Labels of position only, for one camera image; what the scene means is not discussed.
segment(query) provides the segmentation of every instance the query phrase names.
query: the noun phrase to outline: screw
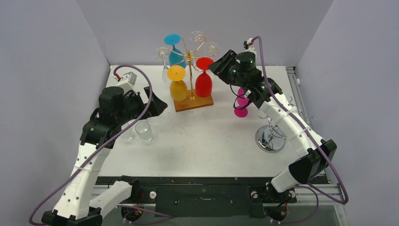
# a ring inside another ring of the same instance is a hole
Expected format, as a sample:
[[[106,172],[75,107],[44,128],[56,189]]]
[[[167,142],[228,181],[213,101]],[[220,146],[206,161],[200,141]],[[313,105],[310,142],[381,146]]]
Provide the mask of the screw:
[[[256,191],[251,192],[251,197],[254,199],[258,198],[258,192]]]
[[[150,192],[150,198],[155,199],[155,197],[157,197],[157,193],[154,191]]]
[[[289,191],[288,194],[289,194],[289,196],[290,196],[291,198],[295,198],[295,196],[296,196],[296,194],[295,194],[294,191]]]

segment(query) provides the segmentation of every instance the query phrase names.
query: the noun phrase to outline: cable tie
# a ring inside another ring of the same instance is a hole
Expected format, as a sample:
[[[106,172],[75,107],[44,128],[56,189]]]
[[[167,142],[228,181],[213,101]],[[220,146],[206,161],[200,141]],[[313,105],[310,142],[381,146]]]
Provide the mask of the cable tie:
[[[290,137],[288,140],[291,140],[293,138],[295,138],[296,136],[304,133],[305,131],[307,131],[308,129],[310,129],[311,127],[308,125],[307,127],[305,127],[303,130],[299,131],[297,134],[294,134],[292,137]]]
[[[74,165],[73,166],[74,168],[76,168],[76,169],[80,169],[81,171],[87,171],[87,172],[100,172],[100,170],[98,170],[98,169],[86,169],[86,168],[82,168],[82,167],[80,167],[80,166],[77,166],[77,165]]]
[[[297,107],[293,106],[293,107],[290,108],[288,111],[286,111],[284,114],[282,114],[280,117],[278,117],[278,118],[275,120],[276,125],[277,125],[282,119],[284,119],[284,117],[286,117],[287,115],[291,114],[292,112],[297,111],[297,109],[298,109]]]

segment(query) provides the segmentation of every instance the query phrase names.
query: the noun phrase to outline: clear glass cup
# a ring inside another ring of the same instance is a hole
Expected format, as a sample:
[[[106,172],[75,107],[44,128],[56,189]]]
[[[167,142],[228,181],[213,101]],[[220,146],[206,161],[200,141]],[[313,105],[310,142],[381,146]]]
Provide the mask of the clear glass cup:
[[[122,129],[126,128],[129,125],[129,123],[126,123],[125,125],[122,126]],[[120,135],[120,137],[126,141],[132,141],[133,138],[135,138],[135,133],[133,132],[133,128],[129,128],[128,130],[126,130],[124,133],[122,133]]]
[[[149,143],[154,138],[152,135],[151,127],[146,121],[139,121],[136,124],[136,132],[138,137],[144,142]]]

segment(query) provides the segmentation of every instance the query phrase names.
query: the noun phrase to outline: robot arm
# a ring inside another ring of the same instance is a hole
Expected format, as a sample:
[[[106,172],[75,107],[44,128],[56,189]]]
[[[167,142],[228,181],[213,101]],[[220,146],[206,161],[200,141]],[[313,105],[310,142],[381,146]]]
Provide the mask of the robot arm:
[[[106,192],[90,200],[100,169],[113,148],[109,143],[83,168],[80,165],[99,146],[121,131],[121,126],[136,119],[145,109],[140,93],[133,89],[135,74],[124,75],[116,87],[103,89],[99,96],[99,108],[92,113],[89,122],[83,127],[80,137],[78,157],[72,170],[81,172],[65,187],[65,190],[52,211],[47,211],[42,222],[50,226],[101,225],[105,217],[117,204],[138,194],[138,181],[122,176]],[[144,88],[149,96],[149,87]],[[160,115],[167,104],[152,94],[150,107],[142,119]]]
[[[332,159],[336,150],[334,141],[325,141],[320,135],[315,133],[305,121],[299,117],[297,107],[292,106],[281,88],[273,79],[268,78],[271,90],[275,97],[281,102],[288,111],[284,111],[266,87],[262,72],[255,66],[255,49],[252,40],[244,42],[247,49],[236,54],[229,50],[222,58],[209,65],[209,69],[228,85],[241,87],[245,95],[255,106],[266,113],[276,125],[287,136],[287,140],[293,145],[298,160],[291,163],[287,170],[279,173],[271,181],[271,187],[277,192],[282,193],[297,184],[306,184],[328,165],[321,156],[317,147],[305,134],[308,130],[318,145]],[[290,115],[292,113],[300,122],[305,125],[305,129]]]

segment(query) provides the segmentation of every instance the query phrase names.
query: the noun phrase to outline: wooden base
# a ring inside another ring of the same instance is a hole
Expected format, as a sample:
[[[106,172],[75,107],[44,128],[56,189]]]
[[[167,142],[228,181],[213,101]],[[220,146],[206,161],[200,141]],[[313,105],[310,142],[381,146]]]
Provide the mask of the wooden base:
[[[212,95],[210,95],[206,98],[202,98],[195,94],[195,89],[193,89],[193,92],[194,92],[194,98],[195,98],[193,100],[191,100],[191,98],[190,98],[191,90],[187,91],[186,99],[184,99],[182,101],[174,100],[176,112],[181,112],[181,111],[190,110],[190,109],[194,109],[194,108],[206,107],[206,106],[213,105]]]

